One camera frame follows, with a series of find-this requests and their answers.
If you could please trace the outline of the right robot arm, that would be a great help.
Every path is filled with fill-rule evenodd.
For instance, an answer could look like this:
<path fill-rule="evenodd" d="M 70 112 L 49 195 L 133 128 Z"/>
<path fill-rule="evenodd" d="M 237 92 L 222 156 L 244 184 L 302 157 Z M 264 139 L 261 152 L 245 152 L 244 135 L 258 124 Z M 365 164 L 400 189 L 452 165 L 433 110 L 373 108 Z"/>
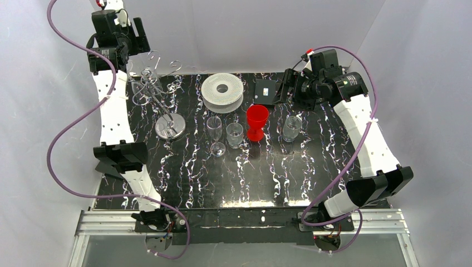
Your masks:
<path fill-rule="evenodd" d="M 378 103 L 372 80 L 365 81 L 357 72 L 345 73 L 337 50 L 337 46 L 308 50 L 301 56 L 304 69 L 286 69 L 273 99 L 279 104 L 291 96 L 305 110 L 327 102 L 355 147 L 349 164 L 360 164 L 361 179 L 349 181 L 327 200 L 316 198 L 305 208 L 301 222 L 309 226 L 333 223 L 367 204 L 394 196 L 414 176 L 411 167 L 400 164 L 382 135 L 375 117 Z"/>

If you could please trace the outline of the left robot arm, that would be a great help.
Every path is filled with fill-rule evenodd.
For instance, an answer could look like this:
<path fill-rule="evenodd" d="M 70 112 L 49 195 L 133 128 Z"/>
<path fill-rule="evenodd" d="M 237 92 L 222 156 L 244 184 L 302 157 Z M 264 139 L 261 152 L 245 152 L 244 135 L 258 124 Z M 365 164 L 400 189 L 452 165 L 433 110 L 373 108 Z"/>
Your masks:
<path fill-rule="evenodd" d="M 141 222 L 161 208 L 160 194 L 146 169 L 148 151 L 145 143 L 135 142 L 127 113 L 126 65 L 130 56 L 150 51 L 139 17 L 129 20 L 124 8 L 104 9 L 91 15 L 95 34 L 86 47 L 92 78 L 99 98 L 106 101 L 100 107 L 100 145 L 94 148 L 99 166 L 105 173 L 123 178 L 138 201 Z"/>

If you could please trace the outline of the clear champagne flute glass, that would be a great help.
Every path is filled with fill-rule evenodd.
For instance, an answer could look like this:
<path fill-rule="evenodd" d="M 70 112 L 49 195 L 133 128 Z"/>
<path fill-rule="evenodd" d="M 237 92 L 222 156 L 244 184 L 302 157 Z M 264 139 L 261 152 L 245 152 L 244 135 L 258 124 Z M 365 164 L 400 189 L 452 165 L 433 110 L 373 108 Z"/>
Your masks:
<path fill-rule="evenodd" d="M 207 119 L 206 126 L 208 134 L 212 140 L 210 152 L 215 157 L 223 156 L 226 152 L 226 146 L 219 141 L 223 133 L 223 124 L 221 119 L 218 116 L 212 116 Z"/>

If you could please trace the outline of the red wine glass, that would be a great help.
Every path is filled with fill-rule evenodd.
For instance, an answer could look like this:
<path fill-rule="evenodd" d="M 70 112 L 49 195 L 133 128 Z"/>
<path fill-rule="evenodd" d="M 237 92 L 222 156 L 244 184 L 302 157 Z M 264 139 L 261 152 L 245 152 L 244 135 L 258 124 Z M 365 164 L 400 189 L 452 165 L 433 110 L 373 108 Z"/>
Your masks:
<path fill-rule="evenodd" d="M 269 117 L 268 109 L 263 105 L 252 105 L 247 109 L 246 116 L 249 125 L 247 131 L 248 139 L 253 142 L 260 141 L 264 136 L 263 127 L 266 125 Z"/>

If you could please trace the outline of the clear wide wine glass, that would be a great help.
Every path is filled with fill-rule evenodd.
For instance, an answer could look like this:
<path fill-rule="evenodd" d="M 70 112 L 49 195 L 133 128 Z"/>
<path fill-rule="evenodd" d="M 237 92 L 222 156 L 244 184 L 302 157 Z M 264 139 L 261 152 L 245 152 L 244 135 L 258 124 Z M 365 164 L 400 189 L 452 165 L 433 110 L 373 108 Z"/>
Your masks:
<path fill-rule="evenodd" d="M 157 101 L 162 94 L 162 86 L 157 75 L 150 68 L 141 71 L 141 75 L 130 77 L 133 92 L 132 101 L 135 105 L 144 106 L 151 101 Z"/>

